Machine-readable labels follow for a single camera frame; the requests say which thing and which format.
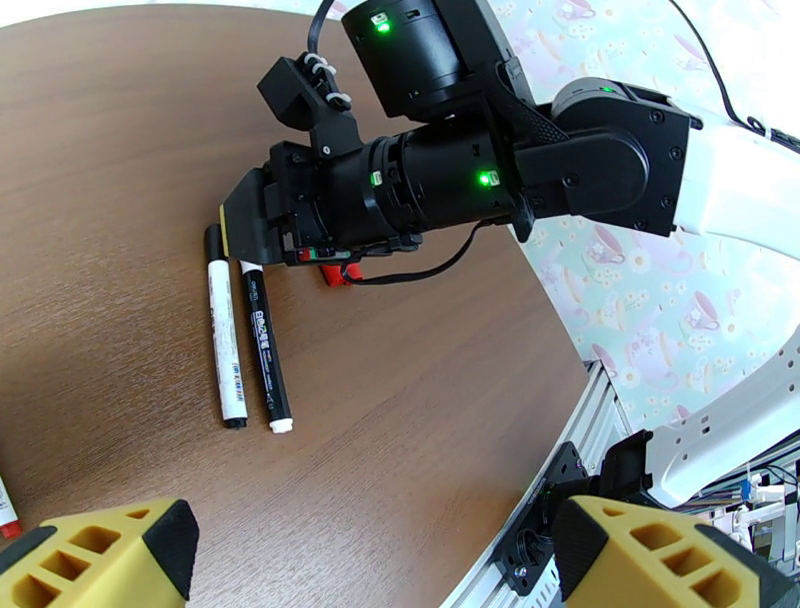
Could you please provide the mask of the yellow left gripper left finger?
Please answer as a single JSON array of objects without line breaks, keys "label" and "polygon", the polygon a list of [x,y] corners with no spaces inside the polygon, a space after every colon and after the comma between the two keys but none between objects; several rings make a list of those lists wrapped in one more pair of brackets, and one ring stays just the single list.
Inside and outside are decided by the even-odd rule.
[{"label": "yellow left gripper left finger", "polygon": [[184,607],[199,541],[184,499],[51,518],[1,552],[4,607]]}]

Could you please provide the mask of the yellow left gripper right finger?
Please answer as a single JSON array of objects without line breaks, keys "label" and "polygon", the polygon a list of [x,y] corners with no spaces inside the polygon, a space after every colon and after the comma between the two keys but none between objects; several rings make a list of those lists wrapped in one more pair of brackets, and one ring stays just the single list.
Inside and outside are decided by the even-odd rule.
[{"label": "yellow left gripper right finger", "polygon": [[699,518],[575,496],[552,526],[568,607],[796,607],[799,585]]}]

